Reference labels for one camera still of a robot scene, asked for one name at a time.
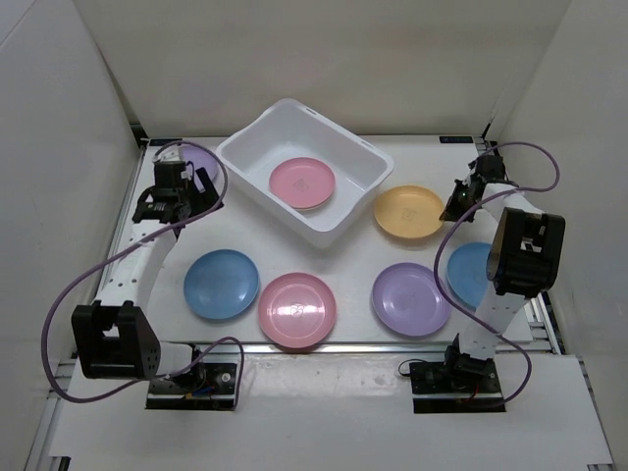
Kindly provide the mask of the orange yellow plate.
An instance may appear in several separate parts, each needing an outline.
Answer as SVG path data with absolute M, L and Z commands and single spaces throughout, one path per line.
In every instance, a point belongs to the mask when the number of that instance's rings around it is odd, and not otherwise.
M 439 231 L 445 207 L 431 190 L 418 185 L 395 186 L 374 202 L 374 218 L 388 235 L 406 240 L 421 239 Z

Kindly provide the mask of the blue plate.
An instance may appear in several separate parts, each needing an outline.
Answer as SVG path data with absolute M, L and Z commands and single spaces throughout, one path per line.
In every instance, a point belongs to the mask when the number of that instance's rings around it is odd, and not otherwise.
M 244 253 L 219 249 L 198 258 L 183 280 L 183 297 L 193 314 L 228 321 L 244 313 L 260 288 L 257 266 Z
M 489 286 L 487 264 L 491 246 L 485 242 L 465 243 L 455 249 L 448 258 L 447 282 L 466 306 L 476 309 Z

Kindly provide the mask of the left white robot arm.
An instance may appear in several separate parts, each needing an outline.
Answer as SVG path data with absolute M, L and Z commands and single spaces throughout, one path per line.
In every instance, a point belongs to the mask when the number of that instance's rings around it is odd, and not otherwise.
M 150 294 L 181 227 L 170 225 L 220 207 L 206 170 L 182 160 L 154 164 L 154 185 L 142 192 L 132 215 L 132 253 L 114 263 L 109 281 L 89 305 L 72 314 L 82 373 L 88 379 L 152 380 L 172 374 L 188 393 L 200 390 L 207 370 L 190 344 L 161 342 L 147 319 Z

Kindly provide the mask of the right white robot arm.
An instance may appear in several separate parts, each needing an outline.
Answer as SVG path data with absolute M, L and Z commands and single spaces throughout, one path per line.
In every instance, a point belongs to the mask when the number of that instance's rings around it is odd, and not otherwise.
M 440 220 L 460 226 L 484 209 L 497 231 L 485 268 L 488 287 L 470 324 L 445 351 L 441 380 L 456 393 L 489 375 L 497 343 L 515 315 L 553 286 L 565 232 L 563 217 L 532 205 L 506 177 L 500 156 L 483 153 L 468 167 L 468 176 L 454 182 Z

